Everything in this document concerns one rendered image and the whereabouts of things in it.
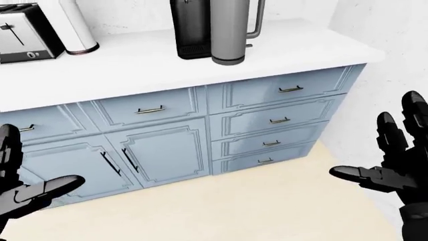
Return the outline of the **black coffee machine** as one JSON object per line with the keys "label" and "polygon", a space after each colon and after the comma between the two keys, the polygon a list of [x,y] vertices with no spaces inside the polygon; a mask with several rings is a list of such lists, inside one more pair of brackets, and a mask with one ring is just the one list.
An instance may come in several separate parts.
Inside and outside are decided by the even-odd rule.
{"label": "black coffee machine", "polygon": [[184,60],[211,57],[210,0],[170,0],[177,54]]}

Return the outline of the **white countertop slab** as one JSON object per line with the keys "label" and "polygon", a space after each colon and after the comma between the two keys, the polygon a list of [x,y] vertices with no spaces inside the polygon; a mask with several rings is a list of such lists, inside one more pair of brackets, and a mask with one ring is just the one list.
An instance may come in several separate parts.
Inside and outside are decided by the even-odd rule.
{"label": "white countertop slab", "polygon": [[90,54],[0,64],[0,112],[380,62],[385,54],[305,19],[266,21],[245,60],[178,57],[174,31],[106,35]]}

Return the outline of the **light blue kitchen cabinet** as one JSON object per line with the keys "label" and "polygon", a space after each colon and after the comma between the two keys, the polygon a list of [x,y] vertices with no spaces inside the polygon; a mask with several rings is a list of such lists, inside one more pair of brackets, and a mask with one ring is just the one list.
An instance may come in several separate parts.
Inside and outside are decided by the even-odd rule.
{"label": "light blue kitchen cabinet", "polygon": [[[21,132],[20,178],[86,180],[52,206],[306,156],[364,64],[0,113]],[[303,90],[279,93],[278,88]],[[141,110],[165,110],[135,114]],[[287,117],[288,122],[270,124]],[[263,142],[281,144],[264,147]],[[137,173],[121,149],[138,166]],[[100,152],[120,169],[107,164]]]}

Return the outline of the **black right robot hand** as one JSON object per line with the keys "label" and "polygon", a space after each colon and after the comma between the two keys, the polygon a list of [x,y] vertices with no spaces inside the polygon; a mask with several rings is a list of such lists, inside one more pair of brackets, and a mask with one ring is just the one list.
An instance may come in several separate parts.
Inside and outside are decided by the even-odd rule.
{"label": "black right robot hand", "polygon": [[396,192],[404,204],[428,202],[428,102],[412,90],[404,94],[401,104],[412,148],[391,114],[382,112],[377,117],[377,144],[384,152],[381,166],[335,166],[329,174],[362,188]]}

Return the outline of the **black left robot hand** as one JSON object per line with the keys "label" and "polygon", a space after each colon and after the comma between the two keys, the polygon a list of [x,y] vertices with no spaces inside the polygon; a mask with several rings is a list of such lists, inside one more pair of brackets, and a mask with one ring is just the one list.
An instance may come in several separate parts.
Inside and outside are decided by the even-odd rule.
{"label": "black left robot hand", "polygon": [[82,176],[68,175],[37,184],[24,184],[18,174],[22,162],[19,129],[10,124],[0,126],[0,222],[22,218],[46,208],[53,199],[85,183]]}

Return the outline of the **grey electric kettle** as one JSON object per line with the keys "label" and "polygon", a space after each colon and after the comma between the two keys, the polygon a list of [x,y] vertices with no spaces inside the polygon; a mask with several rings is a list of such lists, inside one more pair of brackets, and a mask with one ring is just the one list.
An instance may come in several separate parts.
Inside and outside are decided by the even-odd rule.
{"label": "grey electric kettle", "polygon": [[261,33],[265,0],[258,0],[255,29],[247,31],[250,0],[210,0],[211,59],[222,66],[234,66],[245,59],[248,39]]}

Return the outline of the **silver black toaster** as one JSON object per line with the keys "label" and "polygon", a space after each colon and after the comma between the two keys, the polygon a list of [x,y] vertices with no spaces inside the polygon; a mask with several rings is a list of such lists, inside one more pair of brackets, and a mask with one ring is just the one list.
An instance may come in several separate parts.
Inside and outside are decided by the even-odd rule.
{"label": "silver black toaster", "polygon": [[0,5],[0,64],[56,59],[65,50],[39,5]]}

